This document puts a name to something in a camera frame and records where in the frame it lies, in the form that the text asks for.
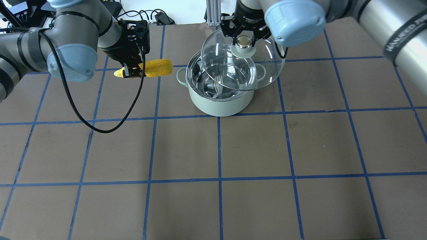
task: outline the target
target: glass lid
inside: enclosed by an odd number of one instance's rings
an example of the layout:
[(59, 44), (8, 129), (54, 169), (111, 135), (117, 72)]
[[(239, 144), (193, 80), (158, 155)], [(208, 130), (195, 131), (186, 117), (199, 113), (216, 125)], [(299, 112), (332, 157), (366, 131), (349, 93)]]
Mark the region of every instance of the glass lid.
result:
[(252, 43), (252, 32), (236, 38), (226, 37), (221, 29), (212, 33), (202, 47), (202, 66), (208, 76), (220, 85), (240, 91), (263, 88), (277, 79), (283, 69), (284, 49), (273, 37)]

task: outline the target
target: white pot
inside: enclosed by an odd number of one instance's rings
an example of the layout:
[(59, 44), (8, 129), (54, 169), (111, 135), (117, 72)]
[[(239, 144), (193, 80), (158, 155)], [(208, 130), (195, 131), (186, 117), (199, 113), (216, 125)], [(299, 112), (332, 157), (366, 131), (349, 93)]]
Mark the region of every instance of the white pot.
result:
[(179, 83), (188, 88), (191, 100), (194, 105), (202, 112), (215, 116), (215, 117), (226, 117), (231, 116), (242, 111), (252, 100), (254, 91), (240, 91), (239, 95), (231, 100), (222, 99), (221, 101), (215, 100), (206, 96), (203, 96), (196, 92), (192, 87), (189, 87), (188, 76), (185, 75), (185, 81), (181, 81), (179, 73), (186, 70), (187, 68), (181, 68), (176, 74), (176, 78)]

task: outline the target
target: gray robot arm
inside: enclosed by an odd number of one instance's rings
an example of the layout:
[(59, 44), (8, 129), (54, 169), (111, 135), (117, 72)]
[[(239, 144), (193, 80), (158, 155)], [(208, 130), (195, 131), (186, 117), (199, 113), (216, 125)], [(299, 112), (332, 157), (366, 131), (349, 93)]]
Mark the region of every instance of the gray robot arm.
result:
[(272, 35), (283, 47), (311, 41), (326, 23), (352, 16), (427, 96), (426, 0), (237, 0), (233, 16), (221, 17), (213, 16), (220, 1), (207, 2), (208, 25), (226, 36), (250, 30), (253, 41)]
[(128, 22), (117, 22), (98, 0), (48, 0), (57, 8), (53, 29), (31, 28), (28, 32), (0, 35), (0, 102), (30, 72), (49, 71), (61, 78), (58, 65), (42, 31), (53, 43), (67, 81), (82, 82), (93, 77), (97, 47), (127, 70), (139, 69), (140, 50), (149, 52), (148, 27), (142, 24), (141, 39), (132, 43)]

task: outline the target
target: yellow corn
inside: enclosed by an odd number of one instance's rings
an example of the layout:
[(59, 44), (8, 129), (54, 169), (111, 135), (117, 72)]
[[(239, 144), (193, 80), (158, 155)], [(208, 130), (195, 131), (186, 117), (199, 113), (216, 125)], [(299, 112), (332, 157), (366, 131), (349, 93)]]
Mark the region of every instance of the yellow corn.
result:
[[(169, 59), (158, 59), (152, 60), (145, 63), (145, 75), (147, 77), (158, 77), (165, 76), (172, 73), (172, 62)], [(114, 76), (123, 77), (122, 67), (120, 70), (114, 72)]]

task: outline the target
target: tiled floor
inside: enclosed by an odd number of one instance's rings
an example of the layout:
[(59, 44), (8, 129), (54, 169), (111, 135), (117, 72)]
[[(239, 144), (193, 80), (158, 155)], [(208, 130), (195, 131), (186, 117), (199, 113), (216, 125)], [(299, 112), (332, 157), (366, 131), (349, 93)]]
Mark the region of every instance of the tiled floor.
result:
[[(58, 79), (27, 75), (0, 105), (0, 236), (11, 240), (423, 240), (427, 97), (354, 20), (289, 51), (278, 81), (232, 117), (211, 117), (178, 84), (214, 29), (151, 26), (145, 80), (130, 118), (94, 133)], [(138, 80), (98, 71), (70, 84), (107, 129)]]

